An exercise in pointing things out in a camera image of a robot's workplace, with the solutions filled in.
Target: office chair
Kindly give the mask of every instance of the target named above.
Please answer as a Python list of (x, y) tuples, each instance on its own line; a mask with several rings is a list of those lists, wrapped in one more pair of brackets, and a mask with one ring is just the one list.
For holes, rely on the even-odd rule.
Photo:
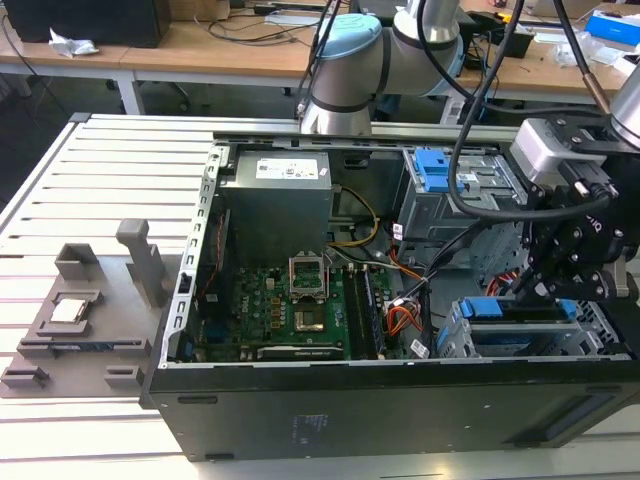
[[(140, 80), (138, 82), (139, 86), (142, 86), (144, 84), (145, 84), (145, 80)], [(107, 90), (110, 90), (112, 92), (118, 89), (118, 86), (113, 80), (107, 80), (106, 85), (107, 85)], [(184, 88), (182, 88), (180, 85), (178, 85), (175, 82), (167, 82), (167, 85), (169, 85), (169, 87), (173, 91), (175, 91), (178, 95), (180, 95), (180, 97), (182, 98), (182, 102), (179, 105), (180, 110), (183, 112), (188, 112), (189, 110), (191, 110), (191, 100), (189, 100), (189, 94), (185, 92)], [(120, 109), (124, 112), (124, 104), (122, 103), (122, 101), (120, 102)]]

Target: yellow cable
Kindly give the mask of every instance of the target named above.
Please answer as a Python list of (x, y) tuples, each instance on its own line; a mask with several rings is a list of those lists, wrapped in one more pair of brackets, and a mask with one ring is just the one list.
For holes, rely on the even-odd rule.
[(373, 231), (371, 232), (371, 235), (369, 235), (367, 238), (363, 240), (355, 240), (351, 242), (332, 242), (332, 243), (329, 243), (328, 245), (330, 247), (348, 247), (348, 248), (366, 245), (369, 242), (371, 242), (374, 238), (376, 238), (376, 235), (378, 234), (378, 229), (380, 228), (380, 219), (376, 215), (376, 212), (373, 211), (373, 208), (371, 208), (371, 205), (369, 205), (369, 203), (358, 192), (356, 192), (355, 190), (349, 187), (340, 187), (340, 188), (342, 188), (342, 190), (346, 190), (351, 195), (353, 195), (358, 200), (360, 200), (362, 204), (367, 208), (367, 210), (369, 210), (369, 213), (373, 218)]
[(398, 267), (400, 270), (402, 270), (404, 273), (406, 273), (407, 275), (409, 275), (410, 277), (415, 278), (416, 280), (422, 280), (422, 277), (420, 275), (418, 275), (416, 272), (414, 272), (413, 270), (409, 270), (407, 267), (405, 267), (404, 265), (399, 264), (398, 262), (396, 262), (393, 259), (392, 255), (389, 255), (389, 260), (391, 260), (391, 263), (393, 263), (396, 267)]

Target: slotted metal platform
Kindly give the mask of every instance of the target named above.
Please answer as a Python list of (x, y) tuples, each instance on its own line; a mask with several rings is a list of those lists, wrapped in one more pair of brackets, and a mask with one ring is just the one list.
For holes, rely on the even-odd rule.
[[(127, 254), (114, 235), (122, 218), (138, 217), (149, 220), (150, 242), (162, 254), (181, 254), (212, 132), (296, 130), (283, 120), (113, 115), (68, 124), (0, 214), (0, 371), (51, 288), (64, 243), (90, 243), (98, 255)], [(426, 125), (374, 131), (458, 135), (455, 127)], [(472, 138), (514, 135), (515, 129), (486, 127)], [(135, 398), (0, 399), (3, 479), (637, 479), (638, 451), (640, 407), (631, 407), (557, 450), (190, 464), (158, 412), (140, 409)]]

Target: floor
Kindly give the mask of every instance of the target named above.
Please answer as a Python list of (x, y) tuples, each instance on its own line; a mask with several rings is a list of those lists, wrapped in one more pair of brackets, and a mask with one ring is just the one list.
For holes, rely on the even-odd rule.
[[(6, 76), (0, 76), (0, 94), (7, 92)], [(20, 98), (12, 93), (0, 101), (0, 210), (11, 199), (31, 169), (49, 148), (68, 118), (46, 93), (42, 82), (70, 112), (122, 113), (117, 91), (102, 80), (72, 78), (30, 78), (32, 95)], [(148, 114), (220, 117), (291, 118), (294, 100), (278, 88), (233, 85), (182, 87), (189, 93), (192, 108), (180, 110), (181, 98), (166, 84), (145, 83), (142, 96)], [(444, 101), (407, 98), (391, 120), (437, 123)], [(500, 119), (491, 119), (500, 124)]]

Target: black computer case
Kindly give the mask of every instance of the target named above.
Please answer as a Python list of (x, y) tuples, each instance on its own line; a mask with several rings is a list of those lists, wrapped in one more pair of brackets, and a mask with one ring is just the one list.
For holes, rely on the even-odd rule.
[(168, 0), (5, 0), (11, 24), (24, 42), (57, 34), (100, 44), (155, 48), (169, 29)]

